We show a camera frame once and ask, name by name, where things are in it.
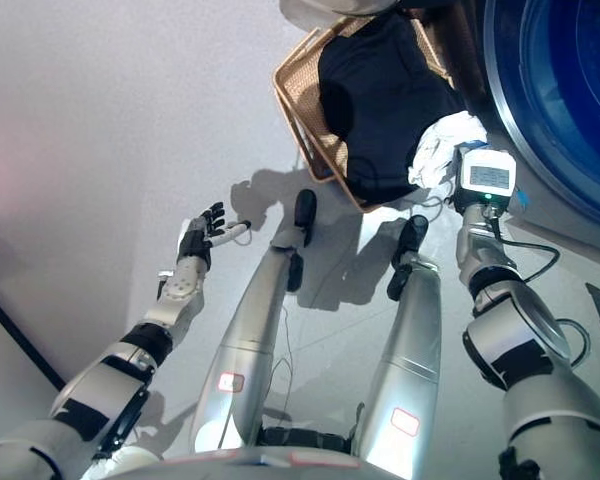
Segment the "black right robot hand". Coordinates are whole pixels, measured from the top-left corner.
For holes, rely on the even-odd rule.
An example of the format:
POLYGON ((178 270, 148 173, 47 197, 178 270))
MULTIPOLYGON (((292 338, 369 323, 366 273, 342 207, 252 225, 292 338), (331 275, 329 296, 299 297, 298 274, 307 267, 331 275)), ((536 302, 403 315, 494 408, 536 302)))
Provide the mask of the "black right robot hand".
POLYGON ((474 204, 507 209, 517 175, 516 160, 509 152, 492 149, 489 144, 461 144, 455 150, 455 160, 452 201, 458 213, 474 204))

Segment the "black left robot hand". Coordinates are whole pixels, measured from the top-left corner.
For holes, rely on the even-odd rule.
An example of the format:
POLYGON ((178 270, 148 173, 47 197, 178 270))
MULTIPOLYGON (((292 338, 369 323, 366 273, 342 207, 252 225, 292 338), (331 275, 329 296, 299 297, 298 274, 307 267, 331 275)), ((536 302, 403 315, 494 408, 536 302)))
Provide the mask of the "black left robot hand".
POLYGON ((237 239, 250 229, 249 220, 227 224, 224 203, 216 202, 199 216, 184 221, 178 241, 177 261, 196 257, 210 269, 211 249, 237 239))

